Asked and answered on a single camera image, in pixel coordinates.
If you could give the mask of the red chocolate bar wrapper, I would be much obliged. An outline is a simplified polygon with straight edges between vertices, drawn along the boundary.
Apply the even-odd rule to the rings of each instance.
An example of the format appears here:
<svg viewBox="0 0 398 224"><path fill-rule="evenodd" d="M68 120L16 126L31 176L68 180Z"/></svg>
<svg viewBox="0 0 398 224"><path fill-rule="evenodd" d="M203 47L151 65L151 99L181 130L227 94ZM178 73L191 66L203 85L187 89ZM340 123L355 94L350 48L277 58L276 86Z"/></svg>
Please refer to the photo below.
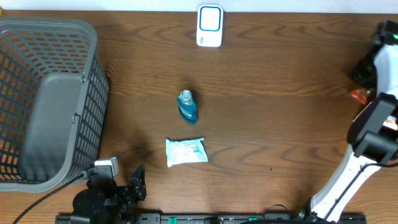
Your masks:
<svg viewBox="0 0 398 224"><path fill-rule="evenodd" d="M365 88L357 88L354 90L351 90L349 94L358 100L361 104L366 105L369 103L369 99L371 96L372 91L365 89Z"/></svg>

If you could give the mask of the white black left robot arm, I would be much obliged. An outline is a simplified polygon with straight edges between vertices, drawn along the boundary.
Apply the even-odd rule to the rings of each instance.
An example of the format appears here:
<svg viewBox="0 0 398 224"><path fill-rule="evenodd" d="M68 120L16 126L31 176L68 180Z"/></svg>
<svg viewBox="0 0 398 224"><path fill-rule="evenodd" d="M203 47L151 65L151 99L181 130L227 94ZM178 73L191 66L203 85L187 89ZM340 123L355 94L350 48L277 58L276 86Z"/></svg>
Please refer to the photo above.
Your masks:
<svg viewBox="0 0 398 224"><path fill-rule="evenodd" d="M135 223L132 209L146 198L145 167L140 165L126 185L117 185L111 166L93 166L87 189L73 199L71 224Z"/></svg>

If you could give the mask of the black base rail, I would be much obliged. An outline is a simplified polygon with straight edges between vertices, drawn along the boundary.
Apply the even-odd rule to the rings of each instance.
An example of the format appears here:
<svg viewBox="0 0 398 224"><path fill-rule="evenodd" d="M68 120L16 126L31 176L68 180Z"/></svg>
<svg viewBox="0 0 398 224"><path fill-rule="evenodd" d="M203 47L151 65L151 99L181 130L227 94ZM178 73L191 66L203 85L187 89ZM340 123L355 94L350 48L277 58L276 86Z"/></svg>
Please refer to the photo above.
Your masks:
<svg viewBox="0 0 398 224"><path fill-rule="evenodd" d="M304 220L294 219L293 215L288 213L267 213L261 214L245 214L245 215L161 215L159 213L142 213L134 215L125 215L113 221L89 221L83 217L73 217L73 215L58 215L55 217L56 224L72 224L72 223L132 223L132 224L204 224L204 223L303 223ZM342 224L367 224L364 215L343 215L337 223Z"/></svg>

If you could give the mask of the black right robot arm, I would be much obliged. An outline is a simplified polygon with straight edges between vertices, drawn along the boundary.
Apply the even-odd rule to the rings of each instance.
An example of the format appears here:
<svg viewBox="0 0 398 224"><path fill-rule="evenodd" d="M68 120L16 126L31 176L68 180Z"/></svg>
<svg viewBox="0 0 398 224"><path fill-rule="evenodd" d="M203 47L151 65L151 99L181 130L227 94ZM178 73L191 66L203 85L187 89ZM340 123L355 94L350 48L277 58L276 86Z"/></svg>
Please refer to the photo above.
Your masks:
<svg viewBox="0 0 398 224"><path fill-rule="evenodd" d="M380 22L369 50L351 79L376 97L355 117L345 156L326 185L298 219L338 223L343 209L365 181L381 168L397 166L397 23Z"/></svg>

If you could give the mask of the grey plastic basket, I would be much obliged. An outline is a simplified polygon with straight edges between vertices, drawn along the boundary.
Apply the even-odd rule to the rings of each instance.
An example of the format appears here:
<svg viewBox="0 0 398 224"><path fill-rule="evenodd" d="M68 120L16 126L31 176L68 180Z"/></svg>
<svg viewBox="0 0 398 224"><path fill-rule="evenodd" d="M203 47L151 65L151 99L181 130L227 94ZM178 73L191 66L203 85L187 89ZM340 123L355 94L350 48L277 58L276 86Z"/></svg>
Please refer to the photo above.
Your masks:
<svg viewBox="0 0 398 224"><path fill-rule="evenodd" d="M1 18L1 190L39 193L97 158L109 84L76 19Z"/></svg>

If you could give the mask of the yellow snack bag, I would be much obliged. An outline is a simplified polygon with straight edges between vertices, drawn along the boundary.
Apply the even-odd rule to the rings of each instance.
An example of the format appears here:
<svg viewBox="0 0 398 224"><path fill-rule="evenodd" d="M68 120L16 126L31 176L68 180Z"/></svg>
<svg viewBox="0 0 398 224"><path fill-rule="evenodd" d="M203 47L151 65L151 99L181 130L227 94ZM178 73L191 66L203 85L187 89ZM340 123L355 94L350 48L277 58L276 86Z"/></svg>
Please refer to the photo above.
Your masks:
<svg viewBox="0 0 398 224"><path fill-rule="evenodd" d="M397 118L394 116L388 116L385 122L383 122L383 126L397 131L398 130Z"/></svg>

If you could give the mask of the white barcode scanner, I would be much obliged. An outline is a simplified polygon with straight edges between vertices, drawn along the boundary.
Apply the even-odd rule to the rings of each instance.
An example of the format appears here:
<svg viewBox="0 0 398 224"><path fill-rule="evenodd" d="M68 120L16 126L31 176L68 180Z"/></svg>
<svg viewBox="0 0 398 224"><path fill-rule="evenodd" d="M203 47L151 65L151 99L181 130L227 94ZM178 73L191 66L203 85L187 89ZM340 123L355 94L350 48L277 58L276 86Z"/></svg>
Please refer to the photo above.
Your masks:
<svg viewBox="0 0 398 224"><path fill-rule="evenodd" d="M197 11L197 45L220 47L223 35L223 14L221 6L204 4Z"/></svg>

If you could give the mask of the blue mouthwash bottle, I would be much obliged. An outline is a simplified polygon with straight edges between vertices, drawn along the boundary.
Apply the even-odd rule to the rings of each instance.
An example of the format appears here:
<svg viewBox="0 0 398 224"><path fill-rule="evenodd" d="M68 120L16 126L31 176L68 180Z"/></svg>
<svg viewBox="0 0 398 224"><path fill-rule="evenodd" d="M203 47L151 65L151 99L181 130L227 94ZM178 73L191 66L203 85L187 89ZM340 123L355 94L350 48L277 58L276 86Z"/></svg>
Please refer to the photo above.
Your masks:
<svg viewBox="0 0 398 224"><path fill-rule="evenodd" d="M195 124L198 121L197 104L193 99L191 91L183 90L179 94L177 102L182 118L190 124Z"/></svg>

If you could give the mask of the white tissue pack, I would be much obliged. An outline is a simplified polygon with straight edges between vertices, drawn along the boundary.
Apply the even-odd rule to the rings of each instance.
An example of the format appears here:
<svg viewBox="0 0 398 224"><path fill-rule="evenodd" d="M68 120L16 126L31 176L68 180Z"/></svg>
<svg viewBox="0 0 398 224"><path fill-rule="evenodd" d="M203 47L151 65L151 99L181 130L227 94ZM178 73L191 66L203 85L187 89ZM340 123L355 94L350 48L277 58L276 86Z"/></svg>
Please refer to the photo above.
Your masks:
<svg viewBox="0 0 398 224"><path fill-rule="evenodd" d="M205 138L172 141L167 139L167 167L186 163L208 162L208 156L203 145Z"/></svg>

